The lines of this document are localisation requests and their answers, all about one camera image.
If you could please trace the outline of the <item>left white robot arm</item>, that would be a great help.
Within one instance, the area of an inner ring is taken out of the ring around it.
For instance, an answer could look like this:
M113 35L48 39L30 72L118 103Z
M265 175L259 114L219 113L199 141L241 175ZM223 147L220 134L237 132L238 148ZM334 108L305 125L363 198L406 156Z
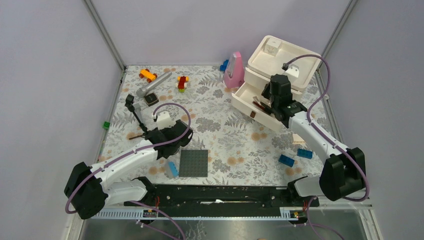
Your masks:
M125 182L120 178L144 164L175 155L193 135L189 123L172 121L164 112L155 121L157 127L144 133L140 142L129 150L100 163L80 162L73 167L64 188L67 214L78 214L86 220L108 205L139 201L148 206L154 202L154 190L141 180Z

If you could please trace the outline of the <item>cream three-drawer organizer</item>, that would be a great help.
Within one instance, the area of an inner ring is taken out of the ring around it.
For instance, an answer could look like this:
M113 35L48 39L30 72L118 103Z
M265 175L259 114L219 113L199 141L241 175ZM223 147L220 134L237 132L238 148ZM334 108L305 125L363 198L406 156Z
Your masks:
M232 94L231 104L248 118L279 132L283 123L272 112L281 96L299 102L321 55L272 35L265 36L247 61L244 83Z

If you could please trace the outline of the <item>dark red lipstick tube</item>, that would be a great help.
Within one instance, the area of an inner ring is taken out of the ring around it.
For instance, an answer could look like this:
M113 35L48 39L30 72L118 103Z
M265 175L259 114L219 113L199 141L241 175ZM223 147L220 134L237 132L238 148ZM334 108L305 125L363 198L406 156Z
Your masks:
M266 113L266 114L271 114L272 112L269 110L269 109L267 109L266 107L264 107L262 104L259 104L258 102L256 102L256 101L253 101L252 102L256 107L258 107L259 109L261 109L264 113Z

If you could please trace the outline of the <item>white cosmetic box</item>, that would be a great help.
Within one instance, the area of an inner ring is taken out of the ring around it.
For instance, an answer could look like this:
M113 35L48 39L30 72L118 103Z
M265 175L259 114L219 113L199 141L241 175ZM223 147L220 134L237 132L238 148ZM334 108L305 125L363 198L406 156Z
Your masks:
M279 38L270 37L264 45L264 52L268 55L276 57L282 41Z

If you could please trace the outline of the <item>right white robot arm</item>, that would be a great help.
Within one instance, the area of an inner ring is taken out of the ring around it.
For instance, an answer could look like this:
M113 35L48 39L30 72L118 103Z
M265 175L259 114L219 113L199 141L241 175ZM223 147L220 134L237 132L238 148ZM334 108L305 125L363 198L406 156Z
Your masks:
M365 195L359 201L368 198L365 154L358 147L347 147L311 118L306 107L293 99L287 75L272 75L261 95L270 101L266 109L305 140L323 163L319 176L302 177L288 183L286 198L291 205L299 206L312 196L325 196L331 201L347 200L350 194L362 189Z

